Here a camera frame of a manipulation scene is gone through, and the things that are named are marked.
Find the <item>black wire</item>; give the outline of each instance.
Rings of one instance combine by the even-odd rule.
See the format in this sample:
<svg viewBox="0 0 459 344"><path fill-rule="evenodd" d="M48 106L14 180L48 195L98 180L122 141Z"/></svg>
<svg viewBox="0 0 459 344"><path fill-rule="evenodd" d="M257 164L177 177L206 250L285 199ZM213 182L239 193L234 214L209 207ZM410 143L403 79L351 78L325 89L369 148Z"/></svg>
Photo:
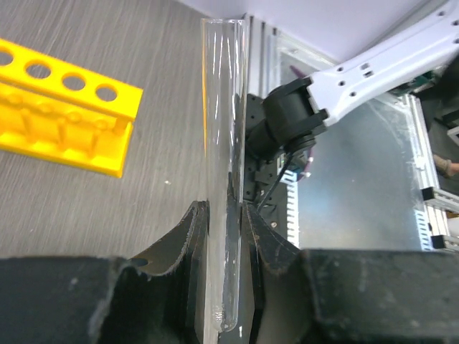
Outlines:
<svg viewBox="0 0 459 344"><path fill-rule="evenodd" d="M261 202L257 205L257 211L260 211L261 208L265 205L266 201L270 198L270 196L273 194L273 191L275 188L278 186L280 183L280 180L282 179L284 173L287 171L288 166L292 163L293 160L293 154L289 153L287 157L287 161L284 163L284 166L282 167L282 170L280 170L280 173L278 174L278 177L276 178L274 184L270 187L268 192L265 194L265 197L261 200Z"/></svg>

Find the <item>test tube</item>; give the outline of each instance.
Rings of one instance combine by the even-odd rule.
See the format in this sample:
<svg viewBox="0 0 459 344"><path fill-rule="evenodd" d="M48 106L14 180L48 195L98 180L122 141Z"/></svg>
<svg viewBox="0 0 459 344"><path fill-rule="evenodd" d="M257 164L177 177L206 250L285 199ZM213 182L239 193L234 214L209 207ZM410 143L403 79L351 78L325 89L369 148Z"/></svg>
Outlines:
<svg viewBox="0 0 459 344"><path fill-rule="evenodd" d="M202 20L202 98L209 232L207 286L212 324L237 324L244 180L248 26L245 20Z"/></svg>

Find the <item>yellow test tube rack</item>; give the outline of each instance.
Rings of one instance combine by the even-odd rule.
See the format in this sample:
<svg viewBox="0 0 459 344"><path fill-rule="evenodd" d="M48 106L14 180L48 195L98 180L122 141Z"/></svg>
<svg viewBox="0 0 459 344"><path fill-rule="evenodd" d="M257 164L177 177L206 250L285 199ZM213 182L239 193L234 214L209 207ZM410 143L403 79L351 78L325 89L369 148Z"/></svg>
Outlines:
<svg viewBox="0 0 459 344"><path fill-rule="evenodd" d="M0 149L121 177L142 89L4 39L0 54Z"/></svg>

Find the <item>gray table surface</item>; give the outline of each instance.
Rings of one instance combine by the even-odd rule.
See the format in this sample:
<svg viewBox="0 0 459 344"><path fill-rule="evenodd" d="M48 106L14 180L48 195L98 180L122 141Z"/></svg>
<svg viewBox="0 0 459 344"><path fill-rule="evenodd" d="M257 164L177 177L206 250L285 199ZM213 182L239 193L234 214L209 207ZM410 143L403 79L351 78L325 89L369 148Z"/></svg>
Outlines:
<svg viewBox="0 0 459 344"><path fill-rule="evenodd" d="M168 0L0 0L0 37L144 89L122 179L0 152L0 257L130 257L204 198L201 17Z"/></svg>

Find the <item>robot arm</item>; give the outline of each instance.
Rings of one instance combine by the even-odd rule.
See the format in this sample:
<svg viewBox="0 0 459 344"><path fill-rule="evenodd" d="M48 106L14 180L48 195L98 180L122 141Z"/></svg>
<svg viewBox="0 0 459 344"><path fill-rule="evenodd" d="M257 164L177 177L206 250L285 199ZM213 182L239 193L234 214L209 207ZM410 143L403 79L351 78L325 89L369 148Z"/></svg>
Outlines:
<svg viewBox="0 0 459 344"><path fill-rule="evenodd" d="M459 49L459 1L363 54L310 75L314 110L326 110L326 126L364 102L451 60Z"/></svg>
<svg viewBox="0 0 459 344"><path fill-rule="evenodd" d="M265 119L247 136L247 152L272 160L282 148L303 153L315 136L364 102L452 60L459 50L459 1L449 0L416 25L329 70L273 90Z"/></svg>

